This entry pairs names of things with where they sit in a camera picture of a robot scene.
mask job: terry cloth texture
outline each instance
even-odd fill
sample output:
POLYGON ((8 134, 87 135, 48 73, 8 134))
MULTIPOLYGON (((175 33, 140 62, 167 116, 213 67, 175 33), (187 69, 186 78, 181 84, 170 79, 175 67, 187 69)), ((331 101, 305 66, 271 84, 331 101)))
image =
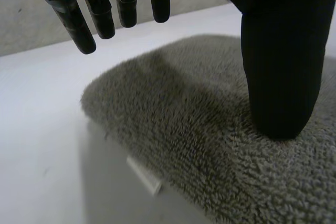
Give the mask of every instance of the terry cloth texture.
POLYGON ((336 61, 301 134, 251 123, 240 40, 183 39, 124 62, 82 108, 112 139, 217 223, 336 222, 336 61))

